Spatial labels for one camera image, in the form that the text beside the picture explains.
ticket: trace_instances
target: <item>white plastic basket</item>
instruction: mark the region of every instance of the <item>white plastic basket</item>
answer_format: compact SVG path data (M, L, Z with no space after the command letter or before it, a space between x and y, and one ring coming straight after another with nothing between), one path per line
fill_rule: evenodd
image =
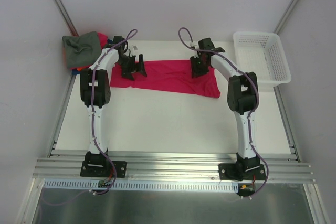
M233 41L237 65L242 71L256 73L259 90L290 82L286 55L278 35L236 32Z

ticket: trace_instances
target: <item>white table surface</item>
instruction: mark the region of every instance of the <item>white table surface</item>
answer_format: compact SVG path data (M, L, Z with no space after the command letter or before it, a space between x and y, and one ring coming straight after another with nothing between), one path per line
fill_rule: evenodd
M130 41L144 60L189 59L179 41ZM231 42L214 42L234 58ZM108 104L110 151L236 153L237 125L226 96L228 83L216 71L219 99L194 94L135 88L111 88ZM260 92L256 111L256 142L260 153L290 154L274 92ZM88 150L89 118L75 80L57 141L57 150Z

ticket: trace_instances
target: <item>red cloth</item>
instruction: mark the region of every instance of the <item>red cloth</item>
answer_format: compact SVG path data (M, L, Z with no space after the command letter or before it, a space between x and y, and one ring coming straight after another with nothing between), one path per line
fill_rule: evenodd
M112 69L110 86L198 94L213 98L219 98L221 94L214 68L210 68L206 75L193 79L189 60L146 61L144 64L147 77L134 73L135 81L121 78L121 67L116 64Z
M97 32L97 35L99 38L100 47L103 49L103 46L107 43L108 37L105 34L101 34L99 32Z

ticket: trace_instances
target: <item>gray cloth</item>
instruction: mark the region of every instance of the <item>gray cloth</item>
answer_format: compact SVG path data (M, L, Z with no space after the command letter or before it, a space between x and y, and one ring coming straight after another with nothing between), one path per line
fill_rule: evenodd
M101 54L98 34L95 31L79 37L63 36L62 40L68 68L90 66Z

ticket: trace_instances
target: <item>white wall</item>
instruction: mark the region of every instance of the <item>white wall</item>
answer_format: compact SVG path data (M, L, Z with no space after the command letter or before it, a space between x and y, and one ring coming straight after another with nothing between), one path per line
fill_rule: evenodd
M292 82L281 87L304 161L336 223L336 4L301 0L280 34Z
M181 26L195 39L232 41L236 31L272 32L290 0L62 0L78 33L97 30L137 40L178 40Z
M0 0L0 223L14 223L46 154L69 73L53 0Z

